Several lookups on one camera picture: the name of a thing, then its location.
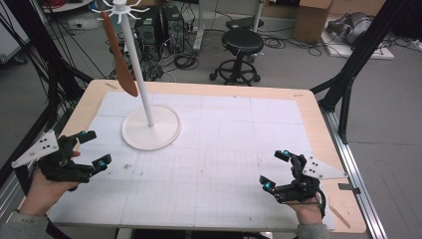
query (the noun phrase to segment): black stool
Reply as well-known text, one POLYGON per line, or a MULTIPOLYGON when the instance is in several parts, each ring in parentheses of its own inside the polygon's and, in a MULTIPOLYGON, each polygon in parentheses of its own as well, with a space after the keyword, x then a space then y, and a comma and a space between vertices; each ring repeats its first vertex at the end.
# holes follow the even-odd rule
POLYGON ((218 73, 226 81, 224 85, 232 83, 246 84, 252 87, 252 81, 261 81, 261 77, 257 74, 255 67, 249 62, 243 61, 245 56, 259 53, 264 48, 264 41, 261 36, 247 29, 233 29, 226 32, 221 41, 223 46, 236 56, 236 60, 228 60, 220 64, 215 72, 210 74, 210 80, 214 81, 217 79, 218 73), (224 67, 232 62, 233 67, 231 69, 224 67), (249 70, 242 71, 242 64, 249 66, 249 70))

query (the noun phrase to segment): white grid paper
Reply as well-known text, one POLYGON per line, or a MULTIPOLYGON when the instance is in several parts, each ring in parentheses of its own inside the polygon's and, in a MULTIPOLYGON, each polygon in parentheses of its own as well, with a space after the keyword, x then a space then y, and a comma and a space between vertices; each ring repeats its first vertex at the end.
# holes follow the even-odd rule
MULTIPOLYGON (((295 212, 262 189, 293 180, 291 164, 274 157, 288 149, 312 155, 295 101, 245 97, 149 94, 174 109, 182 131, 170 146, 143 152, 127 145, 122 122, 140 98, 108 93, 90 125, 97 138, 80 147, 77 163, 107 153, 112 163, 90 183, 67 193, 50 217, 57 223, 127 227, 291 231, 295 212)), ((324 223, 333 229, 329 210, 324 223)))

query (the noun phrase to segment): caster wheel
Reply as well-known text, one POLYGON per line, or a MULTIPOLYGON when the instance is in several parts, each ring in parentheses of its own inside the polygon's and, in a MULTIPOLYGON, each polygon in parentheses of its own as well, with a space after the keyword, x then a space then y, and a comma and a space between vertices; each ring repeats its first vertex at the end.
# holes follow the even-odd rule
POLYGON ((210 74, 210 80, 211 80, 211 81, 214 81, 215 79, 217 79, 217 74, 215 74, 215 73, 211 73, 211 74, 210 74))
POLYGON ((260 75, 257 75, 257 76, 254 78, 254 82, 259 82, 259 81, 261 81, 261 77, 260 77, 260 75))

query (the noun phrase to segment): black frame bar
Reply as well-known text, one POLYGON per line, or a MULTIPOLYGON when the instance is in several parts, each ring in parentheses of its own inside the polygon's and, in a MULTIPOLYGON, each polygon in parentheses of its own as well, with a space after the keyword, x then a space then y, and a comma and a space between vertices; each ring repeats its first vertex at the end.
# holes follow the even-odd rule
POLYGON ((353 82, 411 2, 412 0, 387 0, 341 71, 334 78, 311 89, 314 94, 329 89, 324 98, 318 101, 319 106, 327 112, 334 112, 335 105, 342 99, 338 134, 345 144, 353 82))

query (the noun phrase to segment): round white base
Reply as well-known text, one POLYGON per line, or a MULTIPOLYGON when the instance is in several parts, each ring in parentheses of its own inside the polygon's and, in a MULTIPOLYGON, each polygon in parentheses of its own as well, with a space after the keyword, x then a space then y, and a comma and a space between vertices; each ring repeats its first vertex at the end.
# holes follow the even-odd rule
POLYGON ((174 142, 180 134, 177 113, 165 106, 151 106, 154 126, 148 125, 145 109, 131 112, 124 119, 121 133, 131 146, 147 151, 159 150, 174 142))

